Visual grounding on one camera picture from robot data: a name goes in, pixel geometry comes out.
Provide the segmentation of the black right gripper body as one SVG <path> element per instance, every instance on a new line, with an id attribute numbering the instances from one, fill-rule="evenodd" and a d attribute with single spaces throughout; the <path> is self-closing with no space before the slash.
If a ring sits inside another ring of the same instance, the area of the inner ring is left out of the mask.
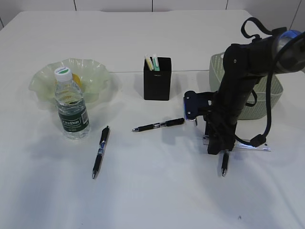
<path id="1" fill-rule="evenodd" d="M 233 148 L 235 143 L 235 124 L 230 124 L 227 118 L 230 118 L 230 112 L 223 106 L 209 105 L 206 108 L 206 114 L 203 116 L 206 122 L 206 133 L 209 138 L 221 142 L 221 148 Z"/>

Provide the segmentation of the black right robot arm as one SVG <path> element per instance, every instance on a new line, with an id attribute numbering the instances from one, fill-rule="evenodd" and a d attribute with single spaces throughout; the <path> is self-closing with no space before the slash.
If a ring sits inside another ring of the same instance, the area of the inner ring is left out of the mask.
<path id="1" fill-rule="evenodd" d="M 247 45 L 232 44 L 224 53 L 224 76 L 219 89 L 203 93 L 206 107 L 201 108 L 208 126 L 207 152 L 216 155 L 232 151 L 237 120 L 247 105 L 254 86 L 266 77 L 267 124 L 264 132 L 242 143 L 260 146 L 266 142 L 271 129 L 271 84 L 274 74 L 294 73 L 305 66 L 305 34 L 285 31 Z"/>

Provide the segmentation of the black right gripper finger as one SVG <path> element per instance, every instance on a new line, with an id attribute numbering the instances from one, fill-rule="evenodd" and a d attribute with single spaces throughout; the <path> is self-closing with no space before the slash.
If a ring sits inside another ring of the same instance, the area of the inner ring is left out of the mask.
<path id="1" fill-rule="evenodd" d="M 217 155 L 225 150 L 224 142 L 218 137 L 209 137 L 207 152 L 210 155 Z"/>

